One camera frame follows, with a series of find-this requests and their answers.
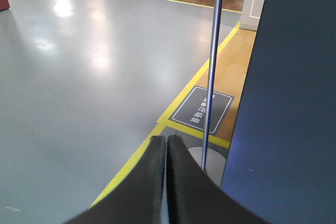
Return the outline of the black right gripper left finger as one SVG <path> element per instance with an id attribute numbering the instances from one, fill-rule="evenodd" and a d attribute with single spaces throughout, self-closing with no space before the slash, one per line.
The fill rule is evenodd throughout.
<path id="1" fill-rule="evenodd" d="M 165 137 L 151 137 L 125 179 L 101 201 L 67 223 L 160 223 L 165 158 Z"/>

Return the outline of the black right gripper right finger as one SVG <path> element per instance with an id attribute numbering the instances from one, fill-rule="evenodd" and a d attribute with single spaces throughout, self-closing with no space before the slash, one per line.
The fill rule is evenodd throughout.
<path id="1" fill-rule="evenodd" d="M 166 188 L 170 223 L 267 223 L 218 188 L 179 135 L 167 138 Z"/>

